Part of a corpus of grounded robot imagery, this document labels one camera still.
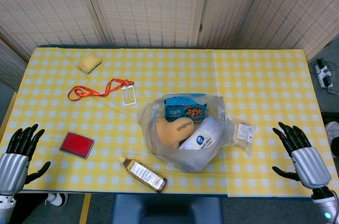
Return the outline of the tea bottle with yellow cap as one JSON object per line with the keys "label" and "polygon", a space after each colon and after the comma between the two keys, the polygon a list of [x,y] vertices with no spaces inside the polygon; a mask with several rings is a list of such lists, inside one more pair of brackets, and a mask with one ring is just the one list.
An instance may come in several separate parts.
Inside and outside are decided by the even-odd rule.
{"label": "tea bottle with yellow cap", "polygon": [[137,160],[120,156],[119,162],[132,177],[137,179],[140,183],[148,186],[156,193],[161,193],[167,184],[167,179],[164,176]]}

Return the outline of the yellow sponge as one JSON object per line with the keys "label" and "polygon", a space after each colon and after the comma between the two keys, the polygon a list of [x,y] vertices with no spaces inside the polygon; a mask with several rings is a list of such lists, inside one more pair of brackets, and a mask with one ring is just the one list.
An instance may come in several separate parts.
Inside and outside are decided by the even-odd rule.
{"label": "yellow sponge", "polygon": [[102,63],[102,59],[96,54],[90,54],[89,56],[83,58],[79,63],[78,67],[81,71],[86,74],[89,74],[94,68]]}

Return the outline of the white sneaker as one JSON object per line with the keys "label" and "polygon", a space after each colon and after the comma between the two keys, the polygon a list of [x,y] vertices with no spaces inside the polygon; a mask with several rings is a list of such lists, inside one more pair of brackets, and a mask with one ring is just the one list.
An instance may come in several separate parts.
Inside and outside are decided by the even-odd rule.
{"label": "white sneaker", "polygon": [[329,145],[331,145],[335,138],[339,138],[339,123],[336,121],[329,122],[327,125],[325,125],[325,130]]}
{"label": "white sneaker", "polygon": [[50,203],[56,207],[64,206],[68,201],[68,194],[67,193],[49,193],[45,203]]}

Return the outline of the white power strip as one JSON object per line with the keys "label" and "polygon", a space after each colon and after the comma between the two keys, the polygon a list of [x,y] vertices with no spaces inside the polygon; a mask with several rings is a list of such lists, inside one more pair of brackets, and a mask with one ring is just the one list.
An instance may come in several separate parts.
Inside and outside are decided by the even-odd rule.
{"label": "white power strip", "polygon": [[318,77],[318,80],[319,80],[319,83],[320,83],[320,86],[321,88],[326,88],[326,89],[329,89],[330,87],[333,86],[333,84],[331,84],[330,86],[326,87],[324,85],[324,82],[323,82],[323,78],[326,77],[326,76],[332,76],[332,71],[329,69],[328,67],[328,64],[326,67],[320,69],[317,65],[317,60],[316,60],[316,63],[315,63],[315,71],[316,71],[316,75]]}

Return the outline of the tan bread loaf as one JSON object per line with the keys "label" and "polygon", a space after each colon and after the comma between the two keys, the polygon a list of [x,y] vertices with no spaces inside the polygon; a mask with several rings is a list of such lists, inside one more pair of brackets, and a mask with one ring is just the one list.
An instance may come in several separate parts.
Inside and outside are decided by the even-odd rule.
{"label": "tan bread loaf", "polygon": [[168,122],[165,118],[157,117],[156,129],[164,145],[178,149],[180,142],[194,133],[195,125],[190,118],[178,118]]}

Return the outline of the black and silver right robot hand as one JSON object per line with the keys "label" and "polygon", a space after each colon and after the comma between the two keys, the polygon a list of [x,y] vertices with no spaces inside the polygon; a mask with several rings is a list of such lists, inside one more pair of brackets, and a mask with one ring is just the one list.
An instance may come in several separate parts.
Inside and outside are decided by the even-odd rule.
{"label": "black and silver right robot hand", "polygon": [[286,172],[273,166],[272,169],[281,177],[300,181],[308,189],[326,187],[332,177],[318,150],[311,145],[305,133],[297,126],[278,123],[281,130],[273,128],[286,149],[295,167],[294,172]]}

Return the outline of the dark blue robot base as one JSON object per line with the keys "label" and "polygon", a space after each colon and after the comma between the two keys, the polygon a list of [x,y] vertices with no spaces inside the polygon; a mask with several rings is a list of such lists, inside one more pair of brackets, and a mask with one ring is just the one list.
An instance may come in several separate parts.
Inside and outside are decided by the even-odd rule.
{"label": "dark blue robot base", "polygon": [[118,194],[111,224],[224,224],[218,197],[175,194]]}

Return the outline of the clear wrapped bread packet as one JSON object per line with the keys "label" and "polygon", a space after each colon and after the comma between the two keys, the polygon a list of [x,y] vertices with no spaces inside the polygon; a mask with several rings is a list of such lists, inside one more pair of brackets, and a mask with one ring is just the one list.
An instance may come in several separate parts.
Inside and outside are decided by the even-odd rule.
{"label": "clear wrapped bread packet", "polygon": [[241,148],[247,155],[251,156],[255,125],[235,115],[231,115],[229,119],[234,124],[234,134],[231,138],[231,145]]}

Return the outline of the clear badge holder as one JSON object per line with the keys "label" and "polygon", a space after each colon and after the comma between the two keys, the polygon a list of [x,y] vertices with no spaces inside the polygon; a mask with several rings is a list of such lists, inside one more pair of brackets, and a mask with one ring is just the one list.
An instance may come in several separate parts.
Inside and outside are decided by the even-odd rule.
{"label": "clear badge holder", "polygon": [[136,96],[133,85],[126,85],[122,88],[122,99],[124,106],[136,104]]}

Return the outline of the red stamp pad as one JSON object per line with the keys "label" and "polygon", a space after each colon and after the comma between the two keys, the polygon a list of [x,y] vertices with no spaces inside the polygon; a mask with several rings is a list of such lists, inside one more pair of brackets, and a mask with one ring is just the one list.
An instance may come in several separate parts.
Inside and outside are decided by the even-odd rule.
{"label": "red stamp pad", "polygon": [[59,148],[62,152],[87,159],[95,141],[74,132],[67,132]]}

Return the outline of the yellow checked tablecloth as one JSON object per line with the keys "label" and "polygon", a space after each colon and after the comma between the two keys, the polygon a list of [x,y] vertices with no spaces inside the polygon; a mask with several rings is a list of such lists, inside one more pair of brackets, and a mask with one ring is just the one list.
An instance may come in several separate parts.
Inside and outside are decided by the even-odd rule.
{"label": "yellow checked tablecloth", "polygon": [[[89,74],[78,63],[96,54]],[[136,104],[123,105],[122,88],[133,85]],[[223,147],[207,167],[184,173],[146,146],[137,113],[166,94],[222,96],[228,115],[255,125],[252,155]],[[158,171],[166,193],[229,196],[310,196],[299,182],[277,175],[294,167],[273,132],[278,122],[302,129],[322,156],[339,194],[339,177],[302,50],[61,49],[38,48],[23,76],[0,155],[19,128],[44,129],[29,171],[47,161],[48,171],[25,191],[148,193],[119,163],[122,155]],[[59,150],[67,132],[95,141],[87,159]]]}

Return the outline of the white pack with blue logo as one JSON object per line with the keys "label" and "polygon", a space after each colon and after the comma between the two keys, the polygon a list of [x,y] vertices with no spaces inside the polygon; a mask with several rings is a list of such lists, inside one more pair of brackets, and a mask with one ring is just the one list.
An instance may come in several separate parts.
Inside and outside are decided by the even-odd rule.
{"label": "white pack with blue logo", "polygon": [[201,150],[213,145],[221,136],[222,124],[212,117],[205,118],[194,133],[180,146],[180,150]]}

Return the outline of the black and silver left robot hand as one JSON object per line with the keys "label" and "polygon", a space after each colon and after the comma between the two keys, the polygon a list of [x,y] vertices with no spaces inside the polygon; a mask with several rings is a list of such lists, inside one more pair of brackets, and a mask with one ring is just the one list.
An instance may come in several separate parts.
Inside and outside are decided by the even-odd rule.
{"label": "black and silver left robot hand", "polygon": [[29,174],[30,161],[44,130],[36,131],[37,124],[18,129],[10,138],[7,149],[0,157],[0,195],[12,196],[26,184],[40,178],[51,165],[47,161],[42,168]]}

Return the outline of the dark trouser leg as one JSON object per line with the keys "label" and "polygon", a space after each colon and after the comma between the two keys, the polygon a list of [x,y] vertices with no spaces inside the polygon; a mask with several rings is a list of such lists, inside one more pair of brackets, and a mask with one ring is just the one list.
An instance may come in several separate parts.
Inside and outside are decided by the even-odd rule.
{"label": "dark trouser leg", "polygon": [[16,204],[10,224],[22,224],[33,210],[47,199],[48,193],[22,193],[14,196]]}

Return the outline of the blue cookie box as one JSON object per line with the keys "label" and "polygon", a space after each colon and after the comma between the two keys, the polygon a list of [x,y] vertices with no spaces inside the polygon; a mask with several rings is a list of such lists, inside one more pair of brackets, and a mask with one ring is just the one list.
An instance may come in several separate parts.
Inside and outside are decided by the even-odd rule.
{"label": "blue cookie box", "polygon": [[172,122],[179,118],[190,118],[202,122],[207,115],[207,104],[199,104],[190,97],[171,97],[164,100],[165,119]]}

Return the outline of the transparent plastic bag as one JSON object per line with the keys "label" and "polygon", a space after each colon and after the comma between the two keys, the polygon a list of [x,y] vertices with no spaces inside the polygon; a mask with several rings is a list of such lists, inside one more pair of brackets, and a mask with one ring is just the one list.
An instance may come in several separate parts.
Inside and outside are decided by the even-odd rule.
{"label": "transparent plastic bag", "polygon": [[[156,129],[156,119],[157,117],[165,118],[164,100],[177,96],[190,97],[199,104],[206,103],[207,115],[205,118],[212,117],[222,124],[222,134],[213,145],[201,150],[180,150],[179,148],[167,147],[160,141]],[[208,94],[184,93],[164,95],[151,103],[146,103],[137,114],[137,121],[142,129],[144,141],[151,152],[161,160],[187,173],[197,173],[203,170],[216,157],[222,147],[230,145],[234,132],[234,125],[227,118],[223,97]],[[195,130],[201,123],[194,122]]]}

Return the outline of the beige woven folding screen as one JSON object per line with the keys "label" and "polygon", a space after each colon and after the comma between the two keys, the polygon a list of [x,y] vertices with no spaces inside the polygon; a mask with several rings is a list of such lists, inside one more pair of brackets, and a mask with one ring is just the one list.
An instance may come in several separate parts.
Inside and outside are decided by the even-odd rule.
{"label": "beige woven folding screen", "polygon": [[0,0],[0,81],[18,89],[35,48],[302,48],[339,35],[339,0]]}

